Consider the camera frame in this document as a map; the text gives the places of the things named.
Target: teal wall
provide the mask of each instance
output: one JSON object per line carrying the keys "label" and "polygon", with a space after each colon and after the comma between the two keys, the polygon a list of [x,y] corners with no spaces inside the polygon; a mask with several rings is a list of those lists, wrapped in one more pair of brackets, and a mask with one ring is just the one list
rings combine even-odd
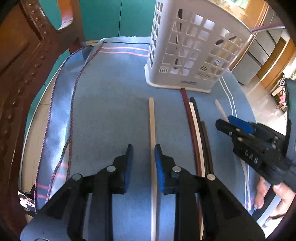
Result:
{"label": "teal wall", "polygon": [[156,0],[122,0],[119,36],[150,36]]}
{"label": "teal wall", "polygon": [[121,0],[80,0],[86,40],[118,36]]}
{"label": "teal wall", "polygon": [[[48,19],[50,20],[51,24],[56,28],[59,29],[61,26],[61,14],[59,11],[59,7],[57,4],[57,0],[39,0],[40,5],[43,9],[43,12],[45,13],[45,15],[48,17]],[[54,67],[52,68],[47,80],[45,81],[44,85],[41,87],[40,91],[37,93],[37,95],[35,96],[29,113],[28,113],[28,117],[27,117],[27,122],[26,122],[26,129],[25,129],[25,137],[27,135],[28,129],[29,129],[29,125],[31,123],[31,120],[33,118],[34,112],[38,106],[38,103],[46,89],[46,87],[48,86],[50,80],[52,79],[52,77],[54,76],[54,74],[57,72],[57,70],[59,69],[59,67],[62,65],[62,63],[64,62],[64,60],[70,55],[69,50],[66,50],[55,62]]]}
{"label": "teal wall", "polygon": [[150,36],[156,0],[80,0],[86,40]]}

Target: plastic basket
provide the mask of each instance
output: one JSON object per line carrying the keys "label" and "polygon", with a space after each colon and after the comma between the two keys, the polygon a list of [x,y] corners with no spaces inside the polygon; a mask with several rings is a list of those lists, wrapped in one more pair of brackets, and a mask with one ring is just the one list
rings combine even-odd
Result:
{"label": "plastic basket", "polygon": [[252,36],[246,25],[208,0],[159,0],[146,82],[209,93]]}

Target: wooden chair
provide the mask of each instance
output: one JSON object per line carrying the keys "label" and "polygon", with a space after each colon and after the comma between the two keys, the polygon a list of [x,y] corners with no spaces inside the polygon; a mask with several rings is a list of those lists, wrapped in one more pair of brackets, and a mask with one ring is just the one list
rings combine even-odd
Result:
{"label": "wooden chair", "polygon": [[85,45],[79,0],[58,0],[56,30],[38,0],[4,1],[0,25],[0,226],[19,237],[26,225],[18,177],[30,105],[55,61]]}

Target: finger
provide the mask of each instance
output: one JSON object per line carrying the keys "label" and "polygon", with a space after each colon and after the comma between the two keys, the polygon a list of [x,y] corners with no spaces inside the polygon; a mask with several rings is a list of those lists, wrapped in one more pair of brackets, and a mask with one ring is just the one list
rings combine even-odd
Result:
{"label": "finger", "polygon": [[257,185],[257,193],[254,199],[254,208],[262,208],[264,204],[264,197],[268,191],[268,187],[265,184],[265,179],[260,177],[259,183]]}
{"label": "finger", "polygon": [[272,217],[285,214],[288,211],[295,196],[295,192],[293,192],[284,183],[280,183],[279,185],[273,186],[273,190],[277,195],[279,195],[282,198],[282,200],[271,214]]}

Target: tile floor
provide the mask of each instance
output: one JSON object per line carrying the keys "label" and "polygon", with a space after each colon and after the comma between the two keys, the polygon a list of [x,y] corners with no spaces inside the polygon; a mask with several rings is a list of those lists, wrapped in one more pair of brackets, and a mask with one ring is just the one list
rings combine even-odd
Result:
{"label": "tile floor", "polygon": [[[22,191],[31,190],[33,184],[35,183],[54,81],[55,76],[49,83],[36,109],[24,144],[20,179],[20,187]],[[263,123],[274,130],[285,134],[285,115],[281,110],[276,109],[276,103],[273,97],[271,97],[261,85],[258,85],[255,89],[253,89],[258,81],[258,78],[255,76],[255,78],[253,78],[247,86],[241,85],[252,107],[257,122]]]}
{"label": "tile floor", "polygon": [[282,110],[276,108],[277,103],[274,97],[261,84],[255,87],[258,82],[259,78],[255,75],[247,86],[241,85],[252,107],[256,121],[285,135],[287,113],[284,114]]}

